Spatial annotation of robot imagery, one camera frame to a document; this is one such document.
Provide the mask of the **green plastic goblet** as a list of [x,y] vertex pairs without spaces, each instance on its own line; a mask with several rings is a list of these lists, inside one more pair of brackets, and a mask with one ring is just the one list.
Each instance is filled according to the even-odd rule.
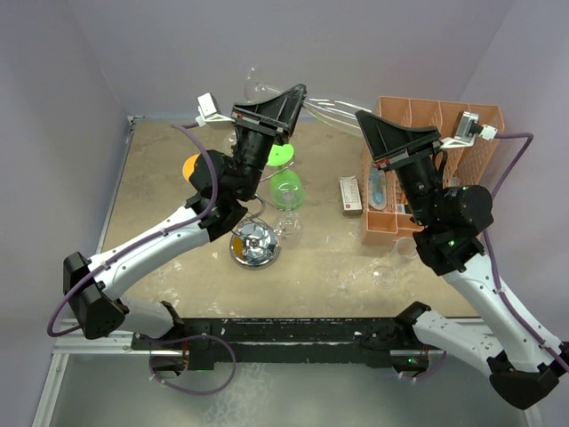
[[306,191],[300,176],[293,170],[295,150],[293,145],[273,145],[266,167],[268,168],[269,192],[273,205],[282,211],[301,207]]

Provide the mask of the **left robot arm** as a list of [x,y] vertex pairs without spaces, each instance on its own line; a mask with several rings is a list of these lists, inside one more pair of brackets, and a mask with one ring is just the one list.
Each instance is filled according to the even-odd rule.
[[183,322],[168,302],[129,302],[127,290],[177,256],[207,245],[233,230],[255,199],[274,145],[293,136],[307,87],[298,84],[264,101],[236,103],[222,115],[210,93],[198,100],[198,115],[177,130],[199,153],[185,164],[196,190],[156,226],[105,253],[79,252],[63,262],[64,303],[77,329],[90,340],[116,330],[141,333],[164,349],[180,344]]

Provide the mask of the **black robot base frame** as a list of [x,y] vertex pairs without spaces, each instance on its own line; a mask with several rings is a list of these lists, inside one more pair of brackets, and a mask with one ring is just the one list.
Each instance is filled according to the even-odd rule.
[[188,343],[156,342],[137,334],[135,350],[153,356],[180,351],[188,370],[218,363],[360,364],[422,374],[434,366],[432,346],[394,318],[185,318]]

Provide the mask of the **orange plastic goblet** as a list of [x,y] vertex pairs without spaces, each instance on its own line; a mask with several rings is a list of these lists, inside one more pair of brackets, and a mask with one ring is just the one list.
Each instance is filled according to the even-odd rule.
[[196,169],[196,162],[200,157],[200,154],[195,154],[185,160],[181,169],[185,181],[190,182],[190,178]]

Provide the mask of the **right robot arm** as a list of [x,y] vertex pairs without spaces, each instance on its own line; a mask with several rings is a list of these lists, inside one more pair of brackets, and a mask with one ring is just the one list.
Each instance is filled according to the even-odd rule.
[[397,341],[450,353],[488,378],[511,406],[532,407],[567,373],[568,344],[544,327],[500,276],[487,233],[496,193],[474,184],[446,187],[445,161],[437,159],[501,134],[468,111],[459,114],[448,138],[435,126],[403,127],[365,110],[356,118],[376,167],[396,174],[413,221],[421,226],[413,234],[421,261],[457,290],[491,331],[471,332],[415,302],[397,317]]

